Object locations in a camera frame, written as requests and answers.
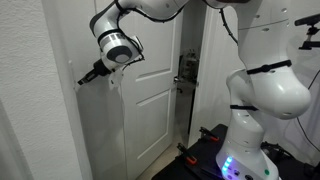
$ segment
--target cable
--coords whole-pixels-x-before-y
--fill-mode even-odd
[[[315,80],[317,79],[319,73],[320,73],[320,70],[317,72],[317,74],[316,74],[315,77],[313,78],[312,82],[310,83],[310,85],[309,85],[309,87],[308,87],[309,90],[311,89],[313,83],[314,83]],[[301,124],[301,122],[300,122],[299,117],[297,117],[297,121],[298,121],[298,123],[299,123],[299,126],[300,126],[300,128],[301,128],[301,130],[302,130],[302,132],[303,132],[303,134],[304,134],[304,136],[305,136],[305,138],[308,140],[308,142],[309,142],[318,152],[320,152],[320,149],[319,149],[316,145],[314,145],[314,143],[309,139],[306,131],[304,130],[304,128],[303,128],[303,126],[302,126],[302,124]]]
[[[236,44],[238,44],[238,40],[234,37],[234,35],[233,35],[232,31],[230,30],[229,25],[228,25],[228,23],[227,23],[227,21],[226,21],[226,17],[225,17],[225,15],[224,15],[224,10],[223,10],[223,8],[220,9],[220,14],[221,14],[223,26],[226,28],[229,36],[233,39],[233,41],[234,41]]]
[[[319,151],[320,152],[320,149],[316,146],[316,145],[314,145],[313,144],[313,142],[309,139],[309,137],[308,137],[308,135],[307,135],[307,133],[306,133],[306,131],[304,130],[304,128],[302,127],[302,125],[301,125],[301,122],[300,122],[300,119],[299,119],[299,117],[297,117],[297,120],[298,120],[298,123],[299,123],[299,126],[300,126],[300,128],[301,128],[301,130],[302,130],[302,132],[303,132],[303,134],[304,134],[304,136],[306,137],[306,139],[308,140],[308,142],[317,150],[317,151]]]
[[[312,85],[313,85],[314,81],[317,79],[317,77],[318,77],[319,73],[320,73],[320,70],[317,72],[316,76],[313,78],[313,80],[312,80],[311,84],[309,85],[309,87],[308,87],[308,89],[309,89],[309,90],[311,89],[311,87],[312,87]]]
[[[285,153],[287,154],[290,158],[293,158],[295,159],[295,157],[287,150],[283,149],[283,147],[281,147],[279,144],[271,144],[271,143],[268,143],[267,141],[263,142],[261,144],[261,148],[264,149],[264,148],[273,148],[274,150],[278,150],[278,152],[281,152],[281,153]]]
[[[118,9],[120,10],[120,13],[117,17],[117,28],[121,31],[121,34],[123,34],[123,36],[125,36],[125,38],[127,38],[129,40],[129,42],[136,48],[136,50],[139,52],[140,54],[140,58],[139,59],[136,59],[136,60],[133,60],[131,62],[129,62],[128,64],[126,64],[124,66],[124,68],[122,69],[122,71],[124,71],[128,66],[132,65],[132,64],[135,64],[137,62],[140,62],[140,61],[144,61],[145,60],[145,57],[139,47],[139,45],[137,44],[137,42],[135,40],[133,40],[132,38],[128,37],[120,28],[120,25],[119,25],[119,21],[120,21],[120,17],[124,14],[127,14],[129,11],[134,11],[148,19],[150,19],[151,21],[153,22],[162,22],[162,23],[165,23],[165,22],[168,22],[168,21],[171,21],[173,20],[175,17],[177,17],[181,11],[183,10],[184,6],[181,7],[173,16],[171,16],[170,18],[168,19],[156,19],[156,18],[152,18],[150,16],[148,16],[146,13],[142,12],[141,10],[137,9],[137,8],[122,8],[121,5],[119,4],[119,2],[116,0],[116,6],[118,7]]]

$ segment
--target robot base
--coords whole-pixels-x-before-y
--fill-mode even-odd
[[[228,138],[216,157],[225,180],[279,180],[277,167],[259,149],[240,146]]]

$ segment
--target black band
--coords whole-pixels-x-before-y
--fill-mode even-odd
[[[99,36],[99,38],[98,38],[98,44],[100,44],[100,41],[101,41],[104,37],[106,37],[106,36],[108,36],[109,34],[112,34],[112,33],[121,33],[121,34],[122,34],[123,32],[122,32],[121,29],[112,29],[112,30],[106,31],[106,32],[102,33],[102,34]]]
[[[120,5],[119,0],[114,0],[114,3],[116,4],[121,14],[127,13],[127,10],[123,9],[122,6]]]
[[[238,106],[238,105],[230,105],[230,109],[237,109],[237,110],[250,110],[250,111],[258,111],[254,106]]]
[[[115,4],[115,2],[112,2],[107,8],[105,8],[103,11],[101,11],[100,13],[98,13],[97,15],[95,15],[91,21],[90,21],[90,29],[92,31],[92,34],[94,36],[96,36],[94,34],[94,26],[96,25],[97,21]]]
[[[247,74],[250,75],[250,74],[258,74],[258,73],[266,73],[266,72],[269,72],[271,69],[276,69],[283,66],[288,66],[288,67],[292,66],[291,60],[281,61],[274,64],[266,64],[261,66],[260,68],[248,70]]]

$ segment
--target black platform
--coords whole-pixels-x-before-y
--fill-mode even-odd
[[[210,141],[208,137],[199,139],[188,151],[198,160],[197,165],[187,165],[182,156],[177,156],[173,162],[156,174],[153,180],[222,180],[220,171],[215,161],[227,127],[218,125],[211,132],[220,137],[219,142]],[[311,180],[303,173],[304,164],[295,159],[284,159],[275,163],[279,169],[282,180]]]

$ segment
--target blue led light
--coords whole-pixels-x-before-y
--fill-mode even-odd
[[[232,158],[231,158],[231,157],[228,157],[227,162],[228,162],[228,163],[231,163],[231,162],[232,162]]]

